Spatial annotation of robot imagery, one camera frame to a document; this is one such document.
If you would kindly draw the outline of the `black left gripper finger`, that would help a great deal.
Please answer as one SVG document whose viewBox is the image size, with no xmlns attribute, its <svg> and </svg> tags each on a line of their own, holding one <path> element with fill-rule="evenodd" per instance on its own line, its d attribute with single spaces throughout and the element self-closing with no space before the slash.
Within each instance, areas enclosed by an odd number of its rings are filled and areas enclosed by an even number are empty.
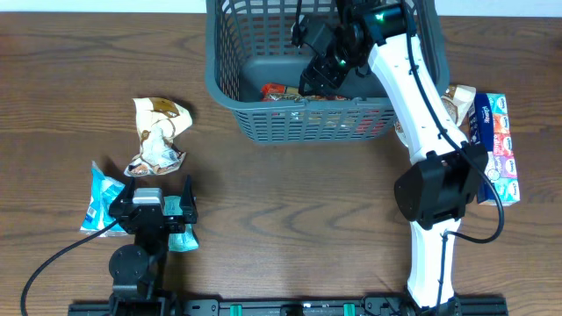
<svg viewBox="0 0 562 316">
<path fill-rule="evenodd" d="M 187 176 L 184 183 L 183 193 L 180 197 L 180 208 L 183 215 L 195 215 L 196 214 L 196 202 L 195 197 L 192 193 L 192 179 L 191 176 Z"/>
<path fill-rule="evenodd" d="M 133 202 L 133 195 L 135 191 L 135 178 L 131 177 L 124 189 L 117 196 L 117 205 L 124 206 L 130 205 Z"/>
</svg>

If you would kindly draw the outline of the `teal plastic packet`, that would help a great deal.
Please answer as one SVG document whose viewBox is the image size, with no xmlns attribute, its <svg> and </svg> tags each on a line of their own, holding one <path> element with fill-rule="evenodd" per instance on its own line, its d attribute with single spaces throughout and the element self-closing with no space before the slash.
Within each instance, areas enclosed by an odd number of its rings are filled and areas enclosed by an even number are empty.
<svg viewBox="0 0 562 316">
<path fill-rule="evenodd" d="M 180 208 L 180 197 L 179 196 L 167 196 L 164 198 L 165 208 L 164 214 L 167 216 L 171 215 L 182 215 L 183 211 Z M 184 233 L 172 233 L 169 236 L 169 250 L 171 252 L 189 252 L 199 248 L 199 242 L 196 234 L 193 232 L 192 225 L 185 225 Z"/>
</svg>

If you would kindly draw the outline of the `orange spaghetti packet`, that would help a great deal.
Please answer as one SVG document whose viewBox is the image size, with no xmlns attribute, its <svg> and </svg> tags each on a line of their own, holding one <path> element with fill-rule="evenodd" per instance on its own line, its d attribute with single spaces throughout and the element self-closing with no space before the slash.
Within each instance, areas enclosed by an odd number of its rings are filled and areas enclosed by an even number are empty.
<svg viewBox="0 0 562 316">
<path fill-rule="evenodd" d="M 273 102 L 273 101 L 347 101 L 346 97 L 340 96 L 303 96 L 299 94 L 299 89 L 291 86 L 286 86 L 278 83 L 266 83 L 261 88 L 261 101 L 262 102 Z"/>
</svg>

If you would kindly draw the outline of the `cookie snack bag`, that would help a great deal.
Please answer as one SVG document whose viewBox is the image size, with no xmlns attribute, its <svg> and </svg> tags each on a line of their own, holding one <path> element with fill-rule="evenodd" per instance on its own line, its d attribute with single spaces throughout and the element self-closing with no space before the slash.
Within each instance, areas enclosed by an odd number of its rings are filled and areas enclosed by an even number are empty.
<svg viewBox="0 0 562 316">
<path fill-rule="evenodd" d="M 458 127 L 463 124 L 476 92 L 477 90 L 472 86 L 452 84 L 441 96 L 443 107 Z"/>
</svg>

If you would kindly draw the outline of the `blue tissue multipack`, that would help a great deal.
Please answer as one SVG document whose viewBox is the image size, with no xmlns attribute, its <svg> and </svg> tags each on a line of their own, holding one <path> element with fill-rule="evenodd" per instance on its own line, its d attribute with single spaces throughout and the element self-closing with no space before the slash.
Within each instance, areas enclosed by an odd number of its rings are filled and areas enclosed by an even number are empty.
<svg viewBox="0 0 562 316">
<path fill-rule="evenodd" d="M 472 144 L 482 144 L 488 155 L 484 168 L 501 204 L 511 206 L 521 199 L 513 139 L 510 134 L 508 103 L 504 94 L 477 93 L 469 111 Z"/>
</svg>

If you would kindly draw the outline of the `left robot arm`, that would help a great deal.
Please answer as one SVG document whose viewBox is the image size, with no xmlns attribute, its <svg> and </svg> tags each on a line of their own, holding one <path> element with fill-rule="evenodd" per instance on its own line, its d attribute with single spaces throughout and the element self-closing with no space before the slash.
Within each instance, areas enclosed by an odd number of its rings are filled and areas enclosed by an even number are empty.
<svg viewBox="0 0 562 316">
<path fill-rule="evenodd" d="M 163 288 L 169 252 L 169 237 L 187 232 L 198 219 L 192 181 L 185 179 L 179 213 L 166 215 L 162 190 L 137 188 L 135 180 L 117 195 L 109 215 L 134 237 L 132 244 L 118 248 L 109 261 L 112 276 L 111 315 L 176 316 L 183 303 L 173 291 Z"/>
</svg>

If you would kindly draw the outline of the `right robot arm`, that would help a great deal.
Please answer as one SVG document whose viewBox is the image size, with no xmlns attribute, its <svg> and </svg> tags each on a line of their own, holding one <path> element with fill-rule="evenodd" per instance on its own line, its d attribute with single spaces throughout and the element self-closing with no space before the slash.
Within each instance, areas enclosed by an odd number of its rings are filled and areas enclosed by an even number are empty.
<svg viewBox="0 0 562 316">
<path fill-rule="evenodd" d="M 314 52 L 299 89 L 327 95 L 342 86 L 352 69 L 360 68 L 367 68 L 382 85 L 405 134 L 411 162 L 393 189 L 412 234 L 407 291 L 416 311 L 440 314 L 455 302 L 454 242 L 482 181 L 486 150 L 471 144 L 445 110 L 408 4 L 340 1 L 337 10 L 337 27 L 301 12 L 295 15 L 293 45 Z"/>
</svg>

